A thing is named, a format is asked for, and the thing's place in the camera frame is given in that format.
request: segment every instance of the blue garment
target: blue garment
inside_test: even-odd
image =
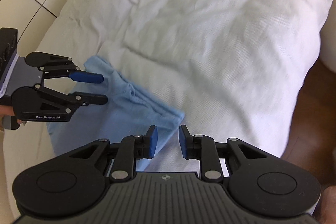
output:
[[[56,155],[69,152],[100,138],[111,143],[129,135],[146,134],[150,125],[158,131],[157,154],[178,130],[184,113],[159,101],[143,88],[124,79],[110,64],[92,56],[85,62],[88,72],[100,73],[102,84],[77,83],[74,91],[105,94],[106,105],[81,106],[70,122],[51,122],[48,132]],[[150,160],[137,161],[143,171]]]

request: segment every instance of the metal pin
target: metal pin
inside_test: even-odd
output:
[[[123,170],[117,170],[117,171],[112,172],[111,176],[114,179],[125,179],[128,177],[128,173]]]
[[[204,175],[208,179],[219,179],[221,177],[221,173],[216,170],[207,171]]]

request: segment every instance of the crosshair logo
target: crosshair logo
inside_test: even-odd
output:
[[[162,178],[163,180],[167,181],[167,180],[170,179],[170,175],[165,174],[165,175],[163,175],[161,178]]]

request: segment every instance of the bed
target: bed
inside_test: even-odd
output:
[[[281,156],[331,5],[332,0],[68,0],[38,51],[71,56],[81,68],[98,54],[182,109],[192,134],[222,142],[234,136]],[[322,55],[336,69],[330,32],[334,28],[325,32],[329,42]],[[64,93],[74,86],[69,79],[46,84]],[[3,147],[11,208],[18,216],[14,178],[53,157],[53,149],[46,125],[33,122],[6,131]],[[197,169],[196,161],[181,161],[176,136],[148,168]]]

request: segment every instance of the wooden floor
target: wooden floor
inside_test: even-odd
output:
[[[322,185],[336,184],[336,74],[317,60],[306,76],[282,158],[310,171]]]

